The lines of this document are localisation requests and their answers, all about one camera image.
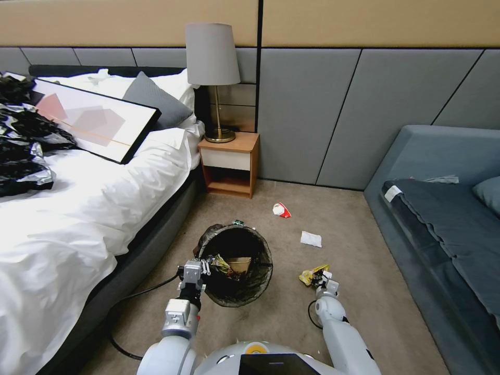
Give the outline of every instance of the floor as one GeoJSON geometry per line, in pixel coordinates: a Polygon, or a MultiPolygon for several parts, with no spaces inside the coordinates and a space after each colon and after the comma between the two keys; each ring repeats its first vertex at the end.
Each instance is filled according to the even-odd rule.
{"type": "MultiPolygon", "coordinates": [[[[205,229],[243,220],[267,240],[274,271],[268,289],[241,308],[223,308],[202,296],[201,321],[194,340],[198,354],[237,340],[284,344],[331,364],[321,331],[307,317],[314,290],[298,279],[304,270],[329,263],[340,283],[339,300],[384,375],[448,374],[436,345],[392,258],[361,192],[258,181],[252,200],[203,194],[176,240],[138,290],[165,280],[184,264],[205,229]],[[292,217],[272,214],[283,202],[292,217]],[[320,234],[323,247],[300,243],[301,231],[320,234]]],[[[139,297],[123,310],[116,340],[142,355],[159,341],[164,309],[176,283],[139,297]]],[[[80,375],[132,375],[139,362],[118,353],[106,340],[80,375]]]]}

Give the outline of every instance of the white duvet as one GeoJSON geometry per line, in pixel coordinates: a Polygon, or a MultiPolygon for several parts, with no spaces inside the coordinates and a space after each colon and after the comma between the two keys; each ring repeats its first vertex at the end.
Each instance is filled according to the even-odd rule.
{"type": "Polygon", "coordinates": [[[51,190],[0,198],[0,374],[35,374],[90,291],[199,160],[203,124],[151,132],[127,165],[85,151],[46,157],[51,190]]]}

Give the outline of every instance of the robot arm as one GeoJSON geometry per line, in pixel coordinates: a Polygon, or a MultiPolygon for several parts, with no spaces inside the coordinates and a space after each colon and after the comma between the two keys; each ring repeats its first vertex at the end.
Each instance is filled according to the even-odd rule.
{"type": "Polygon", "coordinates": [[[316,290],[315,310],[334,367],[347,375],[380,375],[361,335],[349,324],[344,307],[336,299],[339,284],[331,279],[329,272],[325,279],[316,290]]]}
{"type": "MultiPolygon", "coordinates": [[[[206,265],[199,260],[189,260],[184,267],[179,267],[182,279],[179,284],[180,295],[178,298],[170,299],[165,309],[165,324],[161,331],[163,339],[147,350],[137,375],[193,373],[196,354],[191,349],[191,339],[196,336],[198,328],[198,312],[201,308],[199,297],[204,290],[202,275],[209,272],[206,265]]],[[[323,273],[323,280],[322,285],[316,290],[315,310],[323,325],[323,337],[335,369],[290,348],[270,343],[255,344],[269,347],[269,351],[264,352],[268,354],[296,354],[314,368],[315,373],[380,375],[380,370],[366,344],[358,331],[349,324],[345,318],[344,308],[336,299],[339,284],[331,279],[329,272],[323,273]]],[[[246,350],[252,344],[241,342],[212,353],[196,369],[196,373],[238,374],[242,354],[247,353],[246,350]]]]}
{"type": "Polygon", "coordinates": [[[163,339],[149,347],[139,365],[137,375],[190,375],[196,353],[191,349],[191,339],[198,329],[199,300],[204,290],[204,267],[199,260],[188,260],[178,273],[178,298],[168,301],[165,308],[165,324],[161,330],[163,339]]]}

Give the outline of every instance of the brass lamp base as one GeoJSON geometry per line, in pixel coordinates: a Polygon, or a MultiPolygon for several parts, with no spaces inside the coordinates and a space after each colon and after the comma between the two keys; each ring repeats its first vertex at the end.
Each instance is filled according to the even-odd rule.
{"type": "Polygon", "coordinates": [[[205,139],[209,142],[214,142],[214,143],[231,142],[235,138],[236,134],[229,129],[220,129],[220,135],[218,128],[215,128],[212,131],[209,131],[208,133],[205,134],[205,139]]]}

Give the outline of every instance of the trash can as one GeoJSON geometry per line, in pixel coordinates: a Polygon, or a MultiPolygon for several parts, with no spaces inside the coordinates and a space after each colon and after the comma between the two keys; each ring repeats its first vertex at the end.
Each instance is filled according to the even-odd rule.
{"type": "Polygon", "coordinates": [[[210,267],[207,295],[224,307],[244,306],[266,290],[272,276],[271,251],[266,240],[255,230],[241,225],[215,224],[201,236],[195,256],[200,259],[233,259],[236,273],[229,276],[218,267],[210,267]]]}

